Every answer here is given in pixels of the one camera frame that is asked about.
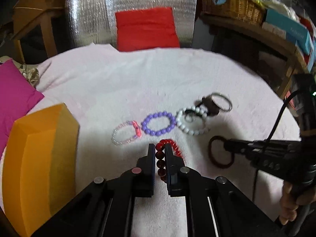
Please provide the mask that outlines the right hand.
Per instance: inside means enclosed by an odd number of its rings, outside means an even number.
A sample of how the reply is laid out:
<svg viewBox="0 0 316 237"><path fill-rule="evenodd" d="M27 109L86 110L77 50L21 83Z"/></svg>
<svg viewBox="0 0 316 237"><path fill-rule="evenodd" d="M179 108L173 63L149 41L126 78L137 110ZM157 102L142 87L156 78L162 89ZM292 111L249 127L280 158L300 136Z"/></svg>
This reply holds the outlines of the right hand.
<svg viewBox="0 0 316 237"><path fill-rule="evenodd" d="M291 195L293 185L287 181L283 182L282 197L280 199L281 212L279 220L282 225L286 225L289 221L294 221L297 217L297 209L301 205L308 205L315 202L315 189L308 190L298 198Z"/></svg>

